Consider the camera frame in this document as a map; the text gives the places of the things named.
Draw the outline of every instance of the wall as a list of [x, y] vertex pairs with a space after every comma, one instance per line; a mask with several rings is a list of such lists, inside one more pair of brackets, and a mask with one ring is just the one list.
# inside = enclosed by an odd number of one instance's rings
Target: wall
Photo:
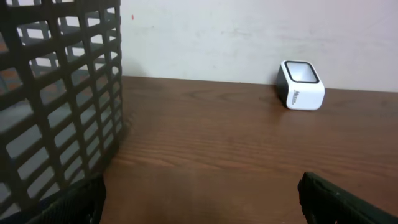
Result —
[[300, 59], [328, 88], [398, 91], [397, 0], [122, 0], [121, 17], [124, 75], [274, 83]]

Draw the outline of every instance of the logo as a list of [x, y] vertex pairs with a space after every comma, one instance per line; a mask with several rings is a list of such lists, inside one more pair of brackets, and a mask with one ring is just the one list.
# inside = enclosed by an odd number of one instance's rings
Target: logo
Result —
[[294, 91], [294, 93], [293, 93], [292, 105], [294, 105], [296, 103], [297, 97], [299, 97], [299, 94], [300, 94], [299, 91], [295, 91], [295, 90], [293, 90], [293, 91]]

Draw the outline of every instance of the white device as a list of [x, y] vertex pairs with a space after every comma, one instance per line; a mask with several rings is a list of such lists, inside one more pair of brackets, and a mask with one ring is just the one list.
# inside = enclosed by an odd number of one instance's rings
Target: white device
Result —
[[322, 105], [325, 87], [311, 63], [284, 60], [276, 81], [280, 99], [293, 110], [316, 110]]

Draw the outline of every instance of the tabletop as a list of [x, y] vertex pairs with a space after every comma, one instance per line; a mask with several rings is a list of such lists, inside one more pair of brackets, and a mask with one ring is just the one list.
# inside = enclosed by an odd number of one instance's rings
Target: tabletop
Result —
[[398, 93], [294, 111], [272, 85], [123, 77], [123, 119], [102, 224], [306, 223], [306, 171], [398, 215]]

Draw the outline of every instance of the basket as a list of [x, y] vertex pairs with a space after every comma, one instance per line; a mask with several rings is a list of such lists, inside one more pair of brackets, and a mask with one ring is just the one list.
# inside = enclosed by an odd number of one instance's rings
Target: basket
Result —
[[0, 1], [0, 219], [102, 172], [117, 151], [119, 6]]

